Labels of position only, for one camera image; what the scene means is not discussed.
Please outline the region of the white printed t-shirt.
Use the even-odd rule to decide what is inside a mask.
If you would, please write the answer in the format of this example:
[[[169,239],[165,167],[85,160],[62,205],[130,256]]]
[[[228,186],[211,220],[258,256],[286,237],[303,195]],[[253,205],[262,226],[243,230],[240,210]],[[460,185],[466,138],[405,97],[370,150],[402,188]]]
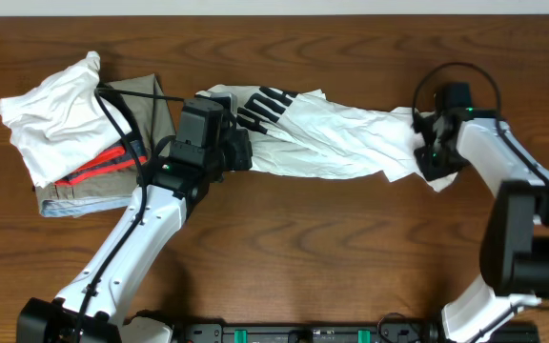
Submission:
[[[424,141],[412,128],[409,108],[364,110],[332,102],[321,90],[265,86],[216,85],[197,94],[233,97],[254,172],[334,180],[382,172],[390,182],[423,175],[414,151]]]

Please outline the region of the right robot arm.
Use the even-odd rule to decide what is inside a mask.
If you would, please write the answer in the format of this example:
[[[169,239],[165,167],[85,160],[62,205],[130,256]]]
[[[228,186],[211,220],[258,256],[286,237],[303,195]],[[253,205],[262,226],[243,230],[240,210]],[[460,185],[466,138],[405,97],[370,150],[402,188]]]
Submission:
[[[532,329],[507,330],[518,313],[549,299],[549,171],[498,118],[473,105],[465,82],[436,91],[435,111],[413,115],[424,146],[415,150],[420,172],[434,181],[472,166],[495,198],[481,242],[480,272],[436,320],[423,342],[525,342]]]

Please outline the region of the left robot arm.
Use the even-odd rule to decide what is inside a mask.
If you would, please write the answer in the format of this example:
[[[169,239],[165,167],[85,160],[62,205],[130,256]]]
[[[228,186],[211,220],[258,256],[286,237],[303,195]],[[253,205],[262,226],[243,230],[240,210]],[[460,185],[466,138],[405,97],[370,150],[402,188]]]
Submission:
[[[246,130],[228,92],[183,103],[176,135],[138,169],[131,202],[97,253],[52,301],[32,298],[18,316],[19,342],[172,342],[174,327],[139,314],[132,300],[166,243],[224,172],[252,166]]]

